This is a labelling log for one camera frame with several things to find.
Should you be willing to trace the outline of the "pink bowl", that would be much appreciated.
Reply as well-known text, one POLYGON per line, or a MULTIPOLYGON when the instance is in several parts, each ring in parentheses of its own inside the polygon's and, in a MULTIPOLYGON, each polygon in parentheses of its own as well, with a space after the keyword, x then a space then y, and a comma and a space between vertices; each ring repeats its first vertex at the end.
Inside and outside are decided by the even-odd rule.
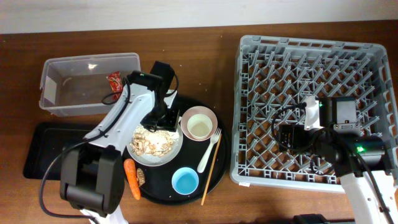
POLYGON ((217 120, 217 117, 214 114, 214 112, 212 112, 212 110, 210 110, 209 108, 204 107, 204 106, 194 106, 194 107, 188 109, 186 112, 184 112, 182 119, 180 121, 180 125, 181 125, 182 131, 183 131, 184 135, 186 135, 186 137, 188 137, 194 141, 204 141, 204 140, 209 139, 211 137, 211 135, 213 135, 215 133, 215 131, 218 127, 218 120, 217 120), (195 114, 207 115, 207 117, 209 117, 213 123, 213 129, 211 130, 211 133, 205 139, 195 139, 188 132, 187 121, 189 118, 191 118, 195 114))

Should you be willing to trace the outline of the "white plastic fork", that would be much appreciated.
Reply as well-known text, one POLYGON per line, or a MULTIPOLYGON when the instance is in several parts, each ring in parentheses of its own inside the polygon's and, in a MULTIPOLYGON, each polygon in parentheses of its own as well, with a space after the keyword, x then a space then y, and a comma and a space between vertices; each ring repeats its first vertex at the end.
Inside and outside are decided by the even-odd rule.
POLYGON ((203 173, 206 167, 206 164, 208 162, 208 159, 210 157, 211 150, 213 149, 213 146, 218 142, 219 138, 221 136, 221 128, 217 128, 215 133, 211 136, 210 138, 210 143, 208 145, 208 148, 206 149, 198 167, 197 167, 197 172, 198 173, 203 173))

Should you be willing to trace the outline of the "red snack wrapper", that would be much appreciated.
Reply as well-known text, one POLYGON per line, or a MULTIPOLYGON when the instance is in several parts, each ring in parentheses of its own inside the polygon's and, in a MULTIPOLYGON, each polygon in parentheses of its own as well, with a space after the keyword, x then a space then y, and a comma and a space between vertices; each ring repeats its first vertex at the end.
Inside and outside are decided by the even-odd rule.
POLYGON ((123 83, 121 80, 120 72, 119 71, 113 72, 112 74, 108 75, 106 78, 109 81, 110 87, 113 91, 112 99, 117 100, 123 91, 123 83))

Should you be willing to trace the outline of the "blue cup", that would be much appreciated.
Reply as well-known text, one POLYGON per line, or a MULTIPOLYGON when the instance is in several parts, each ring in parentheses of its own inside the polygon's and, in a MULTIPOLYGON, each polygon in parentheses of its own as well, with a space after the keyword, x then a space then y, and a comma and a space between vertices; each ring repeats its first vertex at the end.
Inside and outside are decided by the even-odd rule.
POLYGON ((180 195, 190 195, 196 191, 199 177, 195 170, 182 167, 176 170, 172 176, 172 188, 180 195))

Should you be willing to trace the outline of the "white cup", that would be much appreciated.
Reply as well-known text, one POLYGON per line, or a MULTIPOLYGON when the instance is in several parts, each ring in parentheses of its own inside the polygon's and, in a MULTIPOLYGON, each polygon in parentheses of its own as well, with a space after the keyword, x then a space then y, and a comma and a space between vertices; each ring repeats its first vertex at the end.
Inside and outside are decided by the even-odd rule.
POLYGON ((213 123, 207 115, 195 114, 188 119, 187 129, 195 139, 205 139, 213 129, 213 123))

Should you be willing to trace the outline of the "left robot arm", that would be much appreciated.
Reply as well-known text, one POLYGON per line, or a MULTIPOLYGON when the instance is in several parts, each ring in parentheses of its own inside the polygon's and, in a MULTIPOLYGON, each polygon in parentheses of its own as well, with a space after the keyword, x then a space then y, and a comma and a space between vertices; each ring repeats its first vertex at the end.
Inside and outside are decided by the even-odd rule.
POLYGON ((91 223, 125 223, 119 207, 124 192, 123 152, 134 131, 176 131, 179 110, 173 68, 156 61, 149 73, 133 71, 104 120, 81 143, 60 155, 60 196, 91 223))

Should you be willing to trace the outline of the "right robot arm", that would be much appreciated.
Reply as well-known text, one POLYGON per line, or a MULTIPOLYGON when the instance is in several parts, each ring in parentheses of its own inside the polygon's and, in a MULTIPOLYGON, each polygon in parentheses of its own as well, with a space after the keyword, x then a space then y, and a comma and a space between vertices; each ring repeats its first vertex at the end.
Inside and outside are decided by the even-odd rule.
POLYGON ((397 223, 392 157, 380 137, 361 135, 355 98, 309 96, 276 115, 294 109, 304 111, 303 125, 271 127, 279 149, 330 163, 356 223, 397 223))

